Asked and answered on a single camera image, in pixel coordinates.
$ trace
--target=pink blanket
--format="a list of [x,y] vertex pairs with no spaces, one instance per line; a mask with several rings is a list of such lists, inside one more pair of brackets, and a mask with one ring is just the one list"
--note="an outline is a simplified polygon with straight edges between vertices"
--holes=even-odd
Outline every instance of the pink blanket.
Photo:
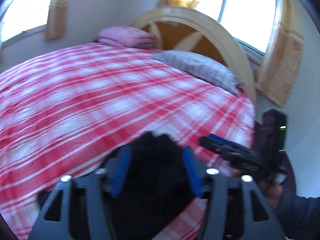
[[111,27],[98,32],[99,42],[111,46],[138,47],[142,44],[155,44],[156,36],[132,27]]

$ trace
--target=red and white plaid blanket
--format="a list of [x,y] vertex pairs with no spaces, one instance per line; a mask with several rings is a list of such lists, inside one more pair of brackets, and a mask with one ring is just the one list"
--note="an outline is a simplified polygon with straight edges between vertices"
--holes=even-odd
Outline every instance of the red and white plaid blanket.
[[[252,142],[254,106],[152,60],[153,51],[90,43],[23,62],[0,75],[0,212],[27,239],[36,196],[64,174],[94,170],[112,149],[146,131],[168,133],[225,174],[228,163],[198,145],[214,133]],[[156,239],[193,239],[205,201],[195,199]]]

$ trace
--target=wooden headboard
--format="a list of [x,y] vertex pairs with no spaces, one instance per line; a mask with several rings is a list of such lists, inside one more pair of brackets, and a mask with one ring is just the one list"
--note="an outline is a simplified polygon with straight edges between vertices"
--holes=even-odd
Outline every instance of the wooden headboard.
[[164,6],[143,14],[130,26],[155,34],[158,49],[192,51],[227,66],[242,79],[247,97],[256,105],[249,61],[236,40],[214,19],[194,9]]

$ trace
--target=blue gripper pad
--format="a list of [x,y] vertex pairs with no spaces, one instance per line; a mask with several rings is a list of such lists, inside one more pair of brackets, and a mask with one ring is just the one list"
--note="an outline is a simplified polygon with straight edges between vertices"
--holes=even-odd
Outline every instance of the blue gripper pad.
[[182,149],[182,158],[183,158],[184,166],[187,170],[187,175],[188,175],[189,183],[191,185],[191,190],[193,194],[195,194],[199,198],[202,198],[204,194],[202,190],[202,178],[196,166],[196,162],[195,162],[196,157],[194,156],[190,146],[184,147]]
[[216,136],[216,135],[214,135],[212,133],[210,133],[208,137],[210,139],[216,140],[217,142],[219,142],[219,143],[221,143],[221,144],[223,144],[225,146],[229,146],[229,147],[233,147],[234,146],[233,142],[228,141],[228,140],[226,140],[224,138],[221,138],[219,136]]
[[124,184],[125,176],[131,163],[131,148],[129,146],[121,147],[118,156],[116,168],[111,177],[112,190],[110,195],[112,198],[118,197]]

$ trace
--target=dark sleeve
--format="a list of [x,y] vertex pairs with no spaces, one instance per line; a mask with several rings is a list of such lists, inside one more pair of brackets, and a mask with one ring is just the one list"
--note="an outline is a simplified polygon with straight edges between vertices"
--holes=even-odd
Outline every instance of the dark sleeve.
[[289,239],[316,239],[320,232],[319,198],[299,197],[284,189],[275,210],[285,235]]

